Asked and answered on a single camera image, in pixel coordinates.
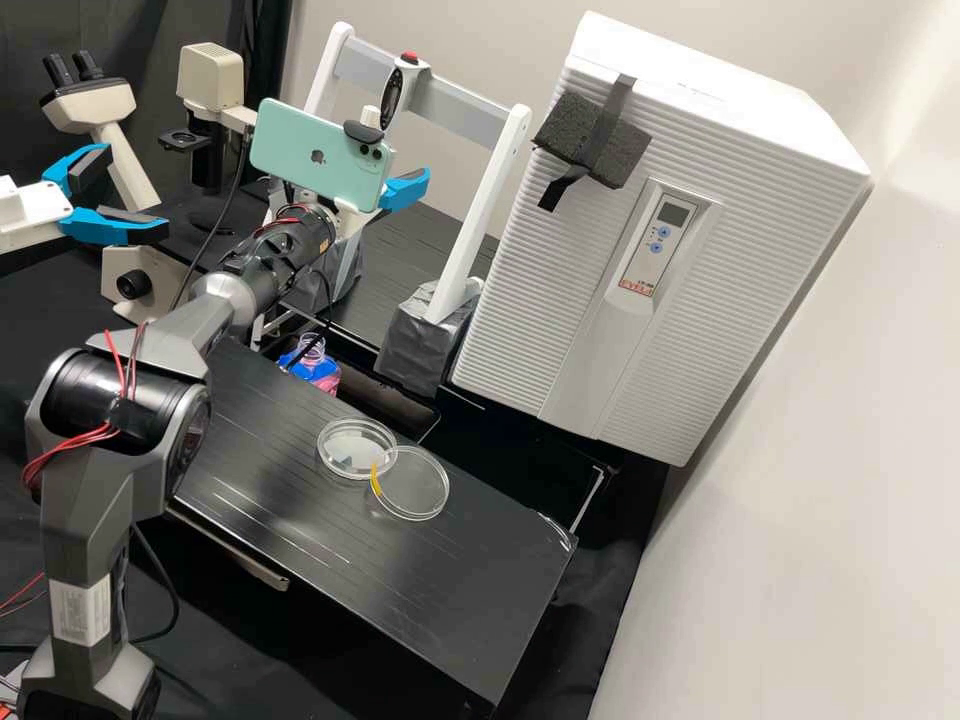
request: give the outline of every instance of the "foam block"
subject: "foam block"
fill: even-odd
[[[602,115],[603,106],[567,91],[554,104],[533,142],[561,160],[584,165],[597,182],[609,188],[621,188],[646,151],[651,137],[619,117],[606,118],[606,122],[612,121],[612,130],[607,141],[600,145],[596,159],[590,162],[584,158],[584,151],[588,149]]]

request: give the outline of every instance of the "petri dish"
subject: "petri dish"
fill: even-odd
[[[327,423],[317,437],[317,452],[323,464],[340,477],[369,480],[370,468],[390,470],[396,461],[397,438],[376,420],[341,418]]]
[[[374,496],[387,510],[414,522],[436,517],[450,497],[450,479],[436,458],[416,445],[389,452],[390,467],[370,478]]]

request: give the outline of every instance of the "mint green iphone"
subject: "mint green iphone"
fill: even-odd
[[[267,98],[260,103],[250,162],[254,167],[362,212],[377,209],[393,149],[379,129],[337,125]]]

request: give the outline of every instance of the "ribbed white casing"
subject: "ribbed white casing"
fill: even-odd
[[[628,56],[622,63],[617,41],[598,39],[602,33],[618,36]],[[604,57],[584,57],[591,47],[603,47]],[[651,53],[665,60],[673,53],[670,77],[643,74],[660,72],[646,62]],[[623,117],[653,141],[625,187],[584,178],[553,213],[537,202],[567,165],[533,153],[452,380],[547,422],[683,465],[856,212],[869,171],[800,91],[592,13],[554,102],[571,90],[602,104],[619,72],[640,78]],[[729,98],[721,94],[726,87]],[[650,318],[622,328],[635,336],[629,359],[615,364],[595,348],[586,372],[617,378],[599,399],[602,411],[583,418],[551,410],[551,393],[569,401],[587,392],[586,383],[556,381],[585,332],[585,313],[608,286],[608,268],[624,254],[651,177],[715,200],[717,220],[681,243]]]

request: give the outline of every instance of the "control panel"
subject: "control panel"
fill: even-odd
[[[617,284],[652,297],[696,212],[696,204],[688,200],[669,193],[661,195]]]

